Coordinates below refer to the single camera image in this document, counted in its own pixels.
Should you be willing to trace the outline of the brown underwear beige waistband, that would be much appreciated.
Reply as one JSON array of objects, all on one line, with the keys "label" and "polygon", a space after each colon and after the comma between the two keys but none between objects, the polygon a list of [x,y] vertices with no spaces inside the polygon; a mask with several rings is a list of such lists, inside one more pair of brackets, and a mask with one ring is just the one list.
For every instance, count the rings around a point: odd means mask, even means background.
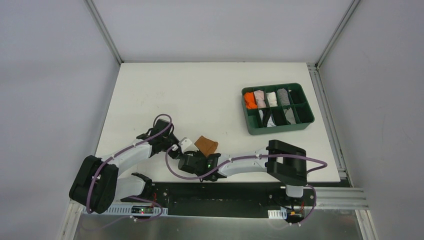
[{"label": "brown underwear beige waistband", "polygon": [[198,150],[206,157],[214,154],[219,146],[217,141],[213,141],[201,135],[194,143]]}]

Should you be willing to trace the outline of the green divided plastic tray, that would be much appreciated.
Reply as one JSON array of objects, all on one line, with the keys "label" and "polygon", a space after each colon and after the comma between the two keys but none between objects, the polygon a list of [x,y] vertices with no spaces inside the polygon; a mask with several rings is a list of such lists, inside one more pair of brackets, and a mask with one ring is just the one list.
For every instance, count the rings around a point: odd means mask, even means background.
[{"label": "green divided plastic tray", "polygon": [[[277,90],[282,88],[288,91],[290,105],[282,105],[279,100]],[[257,90],[264,91],[266,107],[257,108],[257,109],[247,109],[244,102],[244,94],[248,92],[254,92]],[[276,107],[269,106],[267,96],[266,96],[266,93],[269,93],[269,92],[276,93],[278,106]],[[274,133],[304,130],[315,121],[315,116],[309,105],[306,94],[299,83],[284,83],[284,84],[245,87],[241,90],[241,93],[242,93],[242,108],[243,108],[244,118],[246,122],[246,127],[247,127],[247,131],[251,135],[264,135],[264,134],[274,134]],[[289,107],[293,108],[296,124],[288,124],[286,120],[284,109],[287,109]],[[261,109],[271,110],[272,119],[276,125],[275,127],[263,127],[262,121],[259,115],[259,110]]]}]

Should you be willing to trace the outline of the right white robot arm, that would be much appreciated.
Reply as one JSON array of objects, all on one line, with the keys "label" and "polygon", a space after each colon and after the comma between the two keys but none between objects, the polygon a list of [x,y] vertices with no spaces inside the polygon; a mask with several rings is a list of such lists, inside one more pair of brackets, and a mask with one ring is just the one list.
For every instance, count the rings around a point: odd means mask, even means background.
[{"label": "right white robot arm", "polygon": [[211,171],[202,178],[211,182],[244,173],[267,173],[285,184],[284,200],[296,205],[303,200],[307,185],[307,164],[302,159],[306,156],[303,148],[274,139],[252,153],[204,156],[199,151],[188,152],[180,156],[178,169],[198,177]]}]

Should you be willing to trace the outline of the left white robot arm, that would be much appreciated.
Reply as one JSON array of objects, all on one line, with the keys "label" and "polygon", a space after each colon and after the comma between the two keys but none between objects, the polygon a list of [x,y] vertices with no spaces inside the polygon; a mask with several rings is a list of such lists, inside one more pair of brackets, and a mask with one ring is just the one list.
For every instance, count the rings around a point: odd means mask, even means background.
[{"label": "left white robot arm", "polygon": [[133,166],[154,155],[178,146],[174,125],[158,117],[146,133],[121,150],[103,157],[88,155],[70,187],[69,197],[86,207],[88,213],[104,213],[113,203],[134,196],[140,202],[152,198],[153,189],[148,179],[139,173],[128,177],[121,175]]}]

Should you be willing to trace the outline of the orange rolled underwear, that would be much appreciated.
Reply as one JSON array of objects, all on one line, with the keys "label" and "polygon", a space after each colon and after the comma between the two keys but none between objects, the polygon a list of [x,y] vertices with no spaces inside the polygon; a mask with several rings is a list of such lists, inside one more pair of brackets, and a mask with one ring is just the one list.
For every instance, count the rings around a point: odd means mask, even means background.
[{"label": "orange rolled underwear", "polygon": [[257,109],[258,105],[256,103],[255,95],[253,92],[246,92],[243,95],[245,106],[248,110]]}]

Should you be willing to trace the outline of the black white rolled underwear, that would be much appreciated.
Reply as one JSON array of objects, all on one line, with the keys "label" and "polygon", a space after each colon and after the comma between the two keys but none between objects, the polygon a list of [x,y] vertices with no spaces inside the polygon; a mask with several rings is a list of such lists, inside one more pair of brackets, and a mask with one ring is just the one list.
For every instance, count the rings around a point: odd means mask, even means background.
[{"label": "black white rolled underwear", "polygon": [[259,116],[261,119],[261,124],[264,128],[275,127],[276,124],[272,118],[272,112],[270,109],[260,109]]}]

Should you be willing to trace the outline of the pink rolled underwear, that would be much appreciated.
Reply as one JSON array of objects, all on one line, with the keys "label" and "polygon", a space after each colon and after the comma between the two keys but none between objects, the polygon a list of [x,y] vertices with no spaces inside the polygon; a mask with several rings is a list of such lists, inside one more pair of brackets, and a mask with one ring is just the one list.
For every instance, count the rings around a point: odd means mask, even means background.
[{"label": "pink rolled underwear", "polygon": [[265,102],[265,93],[263,90],[256,90],[253,92],[256,105],[258,109],[266,108],[266,102]]}]

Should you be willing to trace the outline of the grey striped rolled underwear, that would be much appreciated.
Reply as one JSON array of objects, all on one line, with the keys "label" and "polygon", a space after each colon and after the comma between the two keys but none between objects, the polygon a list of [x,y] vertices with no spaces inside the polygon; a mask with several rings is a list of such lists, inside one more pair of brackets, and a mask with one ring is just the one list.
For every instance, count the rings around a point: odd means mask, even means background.
[{"label": "grey striped rolled underwear", "polygon": [[277,90],[277,96],[282,106],[290,105],[289,93],[285,88],[280,88]]}]

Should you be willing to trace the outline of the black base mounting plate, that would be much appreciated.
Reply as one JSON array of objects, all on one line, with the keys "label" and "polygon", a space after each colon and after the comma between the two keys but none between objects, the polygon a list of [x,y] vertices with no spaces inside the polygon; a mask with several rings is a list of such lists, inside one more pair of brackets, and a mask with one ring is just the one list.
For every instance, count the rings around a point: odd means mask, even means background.
[{"label": "black base mounting plate", "polygon": [[277,182],[156,182],[138,198],[155,201],[169,216],[225,218],[267,218],[269,210],[298,210],[316,202],[310,188],[302,198],[290,200]]}]

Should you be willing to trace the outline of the right aluminium rail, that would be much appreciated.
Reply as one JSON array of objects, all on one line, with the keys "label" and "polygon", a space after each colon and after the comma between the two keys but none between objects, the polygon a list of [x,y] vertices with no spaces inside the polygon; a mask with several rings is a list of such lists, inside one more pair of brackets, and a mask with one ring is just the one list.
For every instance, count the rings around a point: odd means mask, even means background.
[{"label": "right aluminium rail", "polygon": [[315,187],[314,200],[320,210],[369,210],[362,188]]}]

